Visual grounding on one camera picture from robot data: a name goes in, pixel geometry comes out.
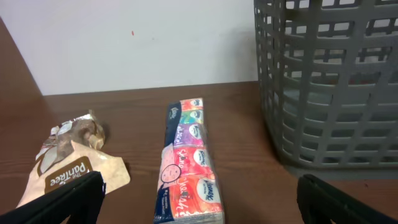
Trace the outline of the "beige Pantree snack bag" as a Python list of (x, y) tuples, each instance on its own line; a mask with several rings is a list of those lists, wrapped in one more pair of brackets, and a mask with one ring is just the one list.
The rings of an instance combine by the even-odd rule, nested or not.
[(21, 207), (93, 171), (101, 174), (107, 194), (130, 183), (123, 159), (101, 151), (105, 140), (105, 131), (92, 110), (53, 127), (35, 157), (17, 206)]

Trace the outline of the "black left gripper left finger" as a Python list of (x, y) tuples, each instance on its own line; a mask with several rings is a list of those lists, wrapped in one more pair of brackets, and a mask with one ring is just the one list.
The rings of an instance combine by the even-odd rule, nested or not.
[(96, 223), (105, 197), (100, 172), (89, 172), (19, 208), (1, 215), (1, 223)]

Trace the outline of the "Kleenex tissue multipack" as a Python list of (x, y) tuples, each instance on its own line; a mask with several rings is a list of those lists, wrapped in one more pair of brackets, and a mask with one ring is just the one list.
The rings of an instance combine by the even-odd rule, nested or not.
[(169, 104), (155, 224), (224, 223), (223, 203), (206, 140), (202, 98)]

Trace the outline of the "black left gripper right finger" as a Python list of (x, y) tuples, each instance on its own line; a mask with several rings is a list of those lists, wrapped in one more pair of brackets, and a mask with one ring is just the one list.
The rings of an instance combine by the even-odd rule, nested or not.
[(312, 174), (298, 179), (297, 204), (305, 224), (397, 224), (397, 220)]

